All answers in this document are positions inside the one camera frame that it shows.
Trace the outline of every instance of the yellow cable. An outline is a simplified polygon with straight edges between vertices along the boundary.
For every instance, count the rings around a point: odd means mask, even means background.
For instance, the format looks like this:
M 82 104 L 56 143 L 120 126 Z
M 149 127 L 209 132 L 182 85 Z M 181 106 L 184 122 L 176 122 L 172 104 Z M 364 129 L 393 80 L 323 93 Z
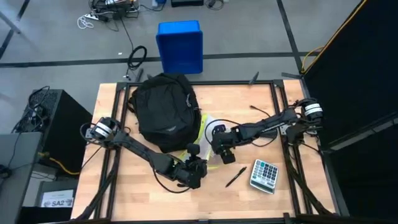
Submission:
M 302 72 L 302 73 L 304 73 L 304 72 L 306 71 L 306 69 L 304 68 L 304 66 L 305 66 L 305 60 L 307 59 L 307 57 L 308 57 L 310 54 L 312 54 L 312 52 L 314 52 L 314 51 L 316 51 L 316 50 L 319 50 L 319 49 L 322 49 L 322 48 L 323 48 L 323 46 L 317 47 L 317 48 L 311 50 L 308 54 L 305 55 L 304 60 L 303 60 L 303 64 L 301 65 L 301 72 Z
M 48 155 L 48 154 L 44 154 L 44 153 L 42 153 L 42 152 L 38 152 L 38 154 L 40 155 L 40 156 L 46 156 L 46 155 Z M 49 159 L 51 160 L 51 161 L 53 161 L 53 162 L 56 162 L 62 169 L 63 169 L 63 171 L 65 171 L 65 172 L 67 172 L 68 174 L 70 174 L 70 175 L 79 175 L 80 174 L 80 172 L 70 172 L 60 161 L 58 161 L 58 160 L 56 160 L 56 159 L 54 159 L 54 158 L 52 158 L 52 157 L 49 157 Z
M 363 7 L 363 5 L 366 3 L 366 1 L 367 0 L 363 0 L 363 2 L 358 6 L 358 8 L 356 8 L 354 13 L 346 20 L 345 23 L 343 23 L 343 25 L 341 25 L 341 27 L 335 32 L 335 34 L 333 34 L 331 39 L 328 41 L 328 43 L 325 45 L 325 47 L 321 50 L 321 52 L 318 54 L 318 56 L 314 59 L 314 61 L 311 62 L 311 64 L 308 66 L 308 68 L 304 71 L 305 74 L 307 74 L 307 72 L 310 70 L 312 65 L 318 60 L 318 58 L 322 55 L 322 53 L 326 50 L 326 48 L 329 47 L 330 43 L 335 39 L 337 34 L 344 28 L 344 26 L 346 26 L 352 20 L 352 18 L 355 16 L 355 14 Z

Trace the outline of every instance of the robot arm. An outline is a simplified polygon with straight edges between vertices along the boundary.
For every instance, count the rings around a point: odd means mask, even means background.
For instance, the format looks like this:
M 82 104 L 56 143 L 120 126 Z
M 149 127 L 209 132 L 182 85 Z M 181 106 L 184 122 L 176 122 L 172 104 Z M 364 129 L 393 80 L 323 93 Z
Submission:
M 302 111 L 297 116 L 296 107 L 301 106 Z M 309 129 L 319 127 L 322 120 L 322 109 L 313 98 L 296 101 L 294 105 L 281 113 L 263 119 L 257 123 L 245 123 L 231 128 L 226 133 L 225 126 L 214 127 L 211 147 L 215 154 L 220 155 L 224 164 L 235 162 L 231 148 L 250 144 L 260 137 L 260 134 L 286 125 L 286 135 L 290 144 L 297 144 L 302 139 L 303 133 Z
M 192 189 L 200 187 L 201 178 L 207 175 L 206 160 L 200 159 L 199 147 L 194 144 L 187 146 L 191 157 L 185 162 L 171 156 L 149 149 L 123 131 L 119 122 L 111 118 L 101 118 L 91 130 L 92 137 L 107 149 L 125 147 L 129 151 L 148 161 L 156 173 L 171 181 L 177 180 L 182 186 Z

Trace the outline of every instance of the pen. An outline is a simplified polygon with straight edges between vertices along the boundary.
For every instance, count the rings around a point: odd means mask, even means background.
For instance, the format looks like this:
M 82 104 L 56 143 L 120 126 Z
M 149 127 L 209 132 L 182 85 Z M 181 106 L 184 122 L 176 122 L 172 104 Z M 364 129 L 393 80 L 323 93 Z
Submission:
M 231 181 L 228 182 L 228 184 L 225 185 L 225 187 L 228 187 L 229 185 L 231 185 L 248 167 L 243 167 L 241 170 L 239 170 L 238 174 L 236 174 L 236 176 L 234 178 L 232 178 Z

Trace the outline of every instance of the white calculator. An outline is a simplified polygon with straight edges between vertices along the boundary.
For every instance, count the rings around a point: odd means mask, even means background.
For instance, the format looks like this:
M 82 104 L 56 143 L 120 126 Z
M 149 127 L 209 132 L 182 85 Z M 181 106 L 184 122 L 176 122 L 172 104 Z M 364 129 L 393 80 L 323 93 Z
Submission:
M 275 192 L 278 168 L 267 162 L 256 159 L 250 177 L 250 185 L 264 192 Z

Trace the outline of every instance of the black computer tower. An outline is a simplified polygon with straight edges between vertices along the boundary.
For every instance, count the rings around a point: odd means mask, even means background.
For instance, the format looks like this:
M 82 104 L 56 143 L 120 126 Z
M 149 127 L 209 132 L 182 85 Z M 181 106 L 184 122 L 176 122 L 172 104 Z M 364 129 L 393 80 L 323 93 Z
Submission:
M 50 157 L 60 161 L 71 172 L 79 172 L 86 146 L 86 141 L 80 136 L 80 126 L 91 122 L 93 116 L 64 90 L 49 90 L 48 93 L 42 90 L 30 99 L 31 105 L 39 102 L 43 108 L 43 116 L 47 117 L 40 129 L 43 132 L 42 152 L 48 152 Z M 31 113 L 28 106 L 25 113 Z M 17 132 L 31 129 L 32 123 L 28 115 L 21 121 Z M 67 175 L 53 161 L 42 159 L 39 163 L 57 168 L 58 174 Z

